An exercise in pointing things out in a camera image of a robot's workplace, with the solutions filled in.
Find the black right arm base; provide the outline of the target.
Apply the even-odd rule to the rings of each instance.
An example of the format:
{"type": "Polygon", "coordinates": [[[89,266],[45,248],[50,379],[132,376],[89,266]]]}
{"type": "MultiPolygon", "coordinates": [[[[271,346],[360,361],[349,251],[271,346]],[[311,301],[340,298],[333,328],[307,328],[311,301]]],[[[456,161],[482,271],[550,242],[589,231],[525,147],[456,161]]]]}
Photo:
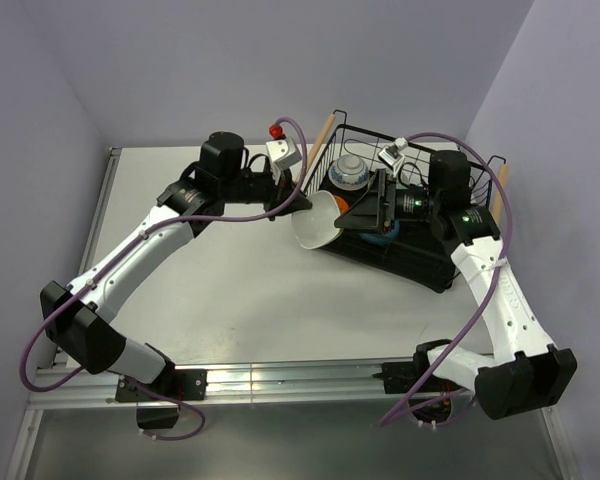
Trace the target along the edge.
{"type": "MultiPolygon", "coordinates": [[[[397,395],[407,393],[419,379],[412,361],[384,362],[380,371],[372,375],[383,384],[384,393],[397,395]]],[[[449,380],[435,376],[429,377],[418,390],[418,393],[446,393],[461,391],[463,387],[449,380]]]]}

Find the blue white patterned bowl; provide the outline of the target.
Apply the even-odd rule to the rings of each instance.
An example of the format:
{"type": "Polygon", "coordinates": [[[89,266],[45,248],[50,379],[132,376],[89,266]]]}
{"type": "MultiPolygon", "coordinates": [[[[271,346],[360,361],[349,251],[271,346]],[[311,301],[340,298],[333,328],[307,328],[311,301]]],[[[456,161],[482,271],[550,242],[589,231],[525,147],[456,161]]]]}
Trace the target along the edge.
{"type": "Polygon", "coordinates": [[[344,191],[357,191],[365,188],[370,178],[367,164],[358,156],[346,154],[331,163],[328,170],[331,183],[344,191]]]}

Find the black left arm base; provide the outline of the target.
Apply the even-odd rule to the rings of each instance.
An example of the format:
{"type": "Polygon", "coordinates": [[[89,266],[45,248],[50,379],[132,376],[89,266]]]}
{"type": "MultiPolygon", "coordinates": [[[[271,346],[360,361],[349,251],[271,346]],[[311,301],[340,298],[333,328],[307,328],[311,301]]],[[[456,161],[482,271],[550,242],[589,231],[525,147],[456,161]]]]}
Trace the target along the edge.
{"type": "Polygon", "coordinates": [[[206,416],[191,401],[204,400],[207,385],[207,371],[199,368],[175,369],[150,384],[123,376],[114,399],[136,404],[136,424],[142,435],[178,441],[196,436],[206,426],[206,416]],[[184,414],[197,416],[198,426],[187,434],[167,435],[184,414]]]}

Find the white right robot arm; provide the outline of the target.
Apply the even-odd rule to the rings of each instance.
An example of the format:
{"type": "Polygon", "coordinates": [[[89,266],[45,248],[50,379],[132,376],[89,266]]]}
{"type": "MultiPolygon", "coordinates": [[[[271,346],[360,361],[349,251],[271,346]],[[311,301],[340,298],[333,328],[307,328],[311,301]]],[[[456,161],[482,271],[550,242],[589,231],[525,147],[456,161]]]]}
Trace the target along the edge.
{"type": "Polygon", "coordinates": [[[401,171],[376,170],[364,192],[335,222],[347,231],[386,234],[427,229],[468,285],[477,309],[452,339],[420,344],[404,397],[383,417],[410,411],[421,388],[444,380],[473,393],[484,413],[501,419],[555,405],[577,369],[529,306],[507,259],[510,231],[472,200],[473,165],[458,150],[433,151],[425,177],[403,184],[401,171]]]}

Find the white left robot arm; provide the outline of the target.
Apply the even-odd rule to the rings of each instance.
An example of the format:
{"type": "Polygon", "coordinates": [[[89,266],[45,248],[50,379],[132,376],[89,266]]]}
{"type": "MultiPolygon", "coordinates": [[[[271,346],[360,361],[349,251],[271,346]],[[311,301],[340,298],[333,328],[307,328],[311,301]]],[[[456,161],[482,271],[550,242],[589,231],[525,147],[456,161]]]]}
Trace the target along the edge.
{"type": "Polygon", "coordinates": [[[301,179],[307,170],[306,142],[284,136],[280,125],[267,149],[268,161],[253,171],[242,137],[215,132],[199,157],[168,185],[141,224],[96,266],[67,286],[49,283],[41,292],[49,340],[91,374],[109,371],[136,382],[152,399],[177,389],[174,362],[155,347],[135,342],[111,323],[135,290],[173,253],[212,223],[228,222],[229,204],[259,204],[262,218],[308,210],[301,179]]]}

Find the blue ceramic bowl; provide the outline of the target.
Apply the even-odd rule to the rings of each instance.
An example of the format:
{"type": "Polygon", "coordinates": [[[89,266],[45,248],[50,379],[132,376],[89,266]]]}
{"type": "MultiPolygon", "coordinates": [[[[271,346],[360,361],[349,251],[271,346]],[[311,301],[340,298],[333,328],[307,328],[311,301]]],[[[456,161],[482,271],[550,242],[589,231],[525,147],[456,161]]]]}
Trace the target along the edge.
{"type": "Polygon", "coordinates": [[[399,233],[400,223],[396,221],[394,223],[394,227],[385,233],[360,233],[359,237],[369,244],[384,247],[396,240],[399,236],[399,233]]]}

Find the orange bowl white inside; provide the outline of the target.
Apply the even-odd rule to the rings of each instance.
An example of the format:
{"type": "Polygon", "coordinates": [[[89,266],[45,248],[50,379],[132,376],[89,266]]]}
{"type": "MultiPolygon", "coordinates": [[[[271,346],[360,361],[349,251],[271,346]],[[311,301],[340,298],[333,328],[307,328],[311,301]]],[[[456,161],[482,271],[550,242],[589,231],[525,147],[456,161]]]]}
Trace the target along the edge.
{"type": "Polygon", "coordinates": [[[342,197],[335,195],[334,199],[341,213],[344,213],[349,209],[349,204],[342,197]]]}

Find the white square bowl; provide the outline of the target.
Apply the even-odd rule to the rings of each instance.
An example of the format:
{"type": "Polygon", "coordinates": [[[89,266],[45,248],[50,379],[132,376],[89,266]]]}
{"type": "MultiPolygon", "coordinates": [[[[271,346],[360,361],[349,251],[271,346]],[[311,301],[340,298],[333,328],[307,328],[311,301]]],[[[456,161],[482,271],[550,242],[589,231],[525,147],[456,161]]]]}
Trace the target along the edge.
{"type": "Polygon", "coordinates": [[[298,244],[303,249],[315,250],[341,236],[342,229],[335,226],[341,210],[335,196],[328,191],[316,191],[308,199],[312,207],[293,213],[291,225],[298,244]]]}

